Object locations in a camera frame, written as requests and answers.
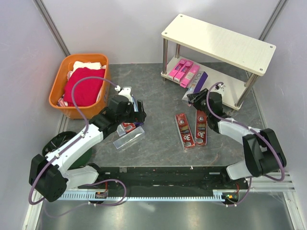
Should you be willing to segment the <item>pink toothpaste box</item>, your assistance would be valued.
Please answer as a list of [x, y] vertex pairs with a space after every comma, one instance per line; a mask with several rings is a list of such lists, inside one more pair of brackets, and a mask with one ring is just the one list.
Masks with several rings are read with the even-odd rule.
[[188, 87], [188, 85], [190, 84], [190, 82], [192, 81], [192, 79], [194, 78], [194, 76], [197, 74], [197, 72], [199, 71], [200, 66], [199, 65], [193, 65], [190, 70], [188, 71], [188, 73], [185, 75], [185, 77], [183, 78], [183, 80], [180, 83], [180, 86], [183, 88]]
[[182, 68], [179, 70], [179, 72], [175, 75], [174, 77], [174, 81], [180, 83], [181, 80], [185, 77], [185, 75], [187, 74], [187, 72], [190, 70], [190, 68], [192, 67], [193, 62], [192, 61], [187, 61]]
[[180, 69], [185, 65], [185, 63], [187, 62], [186, 59], [181, 59], [175, 66], [174, 68], [170, 71], [170, 73], [168, 74], [168, 76], [170, 77], [170, 79], [174, 79], [174, 77], [176, 76], [176, 74], [180, 71]]

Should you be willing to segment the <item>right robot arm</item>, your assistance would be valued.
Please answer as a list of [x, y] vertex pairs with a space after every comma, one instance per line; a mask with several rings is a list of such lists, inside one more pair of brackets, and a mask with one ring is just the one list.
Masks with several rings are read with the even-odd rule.
[[283, 181], [286, 158], [275, 132], [244, 125], [223, 111], [222, 95], [204, 89], [187, 95], [188, 102], [206, 114], [209, 128], [243, 146], [244, 160], [227, 166], [220, 176], [224, 188], [232, 188], [238, 179], [265, 176]]

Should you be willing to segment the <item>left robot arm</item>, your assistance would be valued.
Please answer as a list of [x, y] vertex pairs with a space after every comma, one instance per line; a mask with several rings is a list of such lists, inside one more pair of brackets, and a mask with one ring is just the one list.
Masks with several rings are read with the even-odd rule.
[[127, 96], [114, 96], [109, 105], [86, 122], [76, 136], [46, 156], [36, 155], [31, 161], [29, 184], [31, 192], [39, 192], [44, 199], [54, 202], [69, 189], [81, 185], [101, 188], [105, 176], [96, 167], [78, 169], [71, 166], [91, 147], [102, 142], [122, 123], [143, 123], [146, 118], [143, 102], [136, 103]]

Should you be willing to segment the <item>holographic purple toothpaste box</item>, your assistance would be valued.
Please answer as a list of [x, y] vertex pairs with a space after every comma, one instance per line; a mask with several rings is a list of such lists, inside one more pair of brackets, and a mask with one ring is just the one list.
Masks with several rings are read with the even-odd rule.
[[182, 100], [188, 102], [188, 94], [200, 92], [207, 78], [208, 74], [205, 71], [198, 71], [192, 82], [188, 85], [188, 90], [183, 95]]

